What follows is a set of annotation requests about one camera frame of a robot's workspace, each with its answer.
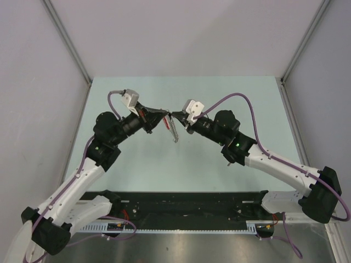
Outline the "silver red keyring holder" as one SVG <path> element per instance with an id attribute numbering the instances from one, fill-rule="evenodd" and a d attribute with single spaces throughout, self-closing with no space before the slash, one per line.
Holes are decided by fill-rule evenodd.
<path id="1" fill-rule="evenodd" d="M 173 136 L 173 141 L 175 143 L 178 142 L 179 140 L 179 135 L 178 135 L 178 132 L 176 130 L 176 127 L 175 127 L 175 123 L 174 123 L 174 120 L 172 118 L 172 115 L 170 113 L 168 113 L 164 118 L 163 118 L 163 121 L 164 121 L 164 124 L 167 128 L 168 131 L 170 131 L 170 133 L 172 134 Z"/>

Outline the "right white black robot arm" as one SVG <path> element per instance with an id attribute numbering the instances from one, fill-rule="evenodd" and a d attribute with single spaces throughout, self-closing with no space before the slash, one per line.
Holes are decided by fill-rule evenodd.
<path id="1" fill-rule="evenodd" d="M 214 119 L 200 117 L 190 123 L 189 114 L 172 112 L 190 134 L 198 133 L 221 145 L 221 153 L 229 163 L 261 170 L 294 188 L 295 192 L 266 192 L 253 206 L 253 214 L 265 220 L 271 214 L 291 210 L 302 211 L 306 216 L 326 224 L 341 195 L 337 173 L 330 167 L 322 170 L 293 163 L 274 153 L 263 151 L 258 141 L 239 131 L 240 122 L 231 110 L 221 110 Z"/>

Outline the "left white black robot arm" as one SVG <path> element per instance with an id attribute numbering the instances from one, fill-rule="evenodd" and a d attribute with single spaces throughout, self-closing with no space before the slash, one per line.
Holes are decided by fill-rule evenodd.
<path id="1" fill-rule="evenodd" d="M 22 212 L 23 226 L 13 239 L 4 261 L 25 262 L 32 244 L 56 255 L 81 227 L 103 216 L 117 218 L 121 205 L 101 195 L 81 206 L 75 215 L 70 215 L 70 212 L 88 188 L 117 160 L 121 153 L 119 144 L 141 129 L 150 134 L 168 114 L 167 110 L 145 107 L 139 102 L 126 118 L 117 119 L 112 112 L 101 113 L 75 172 L 41 205 L 35 209 L 27 207 Z"/>

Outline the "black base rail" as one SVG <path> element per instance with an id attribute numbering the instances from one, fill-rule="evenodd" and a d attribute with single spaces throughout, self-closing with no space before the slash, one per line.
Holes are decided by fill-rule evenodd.
<path id="1" fill-rule="evenodd" d="M 238 230 L 247 221 L 281 221 L 261 207 L 266 192 L 110 192 L 113 216 L 141 229 Z"/>

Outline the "left aluminium frame post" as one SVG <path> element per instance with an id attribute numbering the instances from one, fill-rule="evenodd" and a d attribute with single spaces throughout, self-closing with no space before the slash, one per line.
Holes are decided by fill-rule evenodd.
<path id="1" fill-rule="evenodd" d="M 59 37 L 61 38 L 61 41 L 63 42 L 73 62 L 78 68 L 78 71 L 80 72 L 86 84 L 90 87 L 92 83 L 92 78 L 90 77 L 73 41 L 71 40 L 71 37 L 69 36 L 53 2 L 50 0 L 40 0 L 40 2 L 43 5 L 45 11 L 47 12 L 52 24 L 54 25 Z"/>

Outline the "aluminium frame post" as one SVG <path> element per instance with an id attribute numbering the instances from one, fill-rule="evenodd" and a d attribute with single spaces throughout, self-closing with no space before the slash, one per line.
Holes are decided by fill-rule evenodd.
<path id="1" fill-rule="evenodd" d="M 69 36 L 53 2 L 50 0 L 40 0 L 40 2 L 43 5 L 45 11 L 47 12 L 52 24 L 54 25 L 59 37 L 61 38 L 61 41 L 63 42 L 73 62 L 78 68 L 78 71 L 80 72 L 86 84 L 90 87 L 92 83 L 92 78 L 90 77 L 73 41 L 71 40 L 71 37 Z"/>
<path id="2" fill-rule="evenodd" d="M 308 25 L 301 41 L 299 42 L 297 49 L 293 53 L 292 58 L 290 59 L 286 69 L 284 70 L 282 76 L 280 77 L 280 83 L 285 85 L 286 81 L 288 80 L 289 76 L 291 75 L 293 69 L 298 64 L 299 59 L 301 58 L 303 52 L 305 51 L 307 45 L 309 44 L 313 34 L 319 27 L 321 21 L 323 20 L 324 16 L 326 15 L 329 7 L 333 3 L 332 0 L 323 0 L 321 1 L 316 13 L 314 14 L 310 24 Z"/>

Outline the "right aluminium frame post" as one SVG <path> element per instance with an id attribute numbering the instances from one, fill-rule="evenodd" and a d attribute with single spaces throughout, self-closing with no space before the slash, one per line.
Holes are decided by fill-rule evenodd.
<path id="1" fill-rule="evenodd" d="M 316 13 L 314 14 L 310 24 L 308 25 L 301 41 L 299 42 L 297 49 L 293 53 L 292 58 L 290 59 L 286 69 L 284 70 L 282 76 L 280 77 L 280 83 L 285 85 L 286 81 L 288 80 L 289 76 L 291 75 L 293 69 L 298 64 L 299 59 L 301 58 L 303 52 L 305 51 L 307 45 L 309 44 L 313 34 L 319 27 L 321 21 L 323 20 L 324 16 L 326 15 L 329 7 L 333 3 L 332 0 L 323 0 L 321 1 Z"/>

